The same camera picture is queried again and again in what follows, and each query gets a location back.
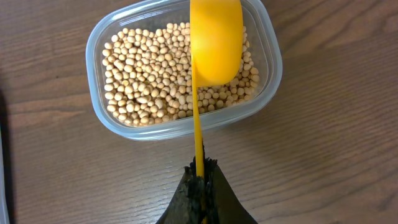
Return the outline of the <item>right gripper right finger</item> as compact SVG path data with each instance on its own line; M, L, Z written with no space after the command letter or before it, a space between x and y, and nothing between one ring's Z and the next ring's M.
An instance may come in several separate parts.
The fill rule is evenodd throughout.
M217 160L205 160L206 219L214 224L257 224L241 205Z

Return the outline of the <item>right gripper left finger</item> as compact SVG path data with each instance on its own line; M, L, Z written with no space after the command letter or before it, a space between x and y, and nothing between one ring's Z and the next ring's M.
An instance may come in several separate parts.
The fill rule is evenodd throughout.
M204 193L204 180L197 177L190 167L184 167L177 189L156 224L200 224L204 218Z

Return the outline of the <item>yellow measuring scoop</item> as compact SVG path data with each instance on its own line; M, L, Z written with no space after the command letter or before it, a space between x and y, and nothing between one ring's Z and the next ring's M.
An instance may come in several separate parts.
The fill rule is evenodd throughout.
M204 176L197 89L230 82L240 66L243 11L240 0L191 0L190 44L196 175Z

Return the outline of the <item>soybeans in container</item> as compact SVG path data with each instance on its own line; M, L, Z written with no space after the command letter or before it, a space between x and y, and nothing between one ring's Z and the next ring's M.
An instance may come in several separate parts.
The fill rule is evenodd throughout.
M106 109L126 126L150 126L249 101L261 78L243 40L237 75L227 84L193 89L190 23L151 32L123 28L104 44Z

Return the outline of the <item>clear plastic container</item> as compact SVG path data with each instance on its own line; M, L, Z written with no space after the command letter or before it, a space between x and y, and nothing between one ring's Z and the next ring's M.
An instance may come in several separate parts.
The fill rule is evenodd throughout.
M254 66L259 70L259 84L254 97L244 103L200 116L202 130L220 128L237 122L261 110L275 95L282 78L282 57L270 17L260 0L242 1L243 23L250 43ZM97 23L86 45L86 69L91 102L95 114L110 131L128 139L151 141L172 139L193 133L191 117L132 127L121 124L106 109L105 67L102 50L112 35L123 28L156 30L169 22L190 20L190 3L186 0L141 1L114 11Z

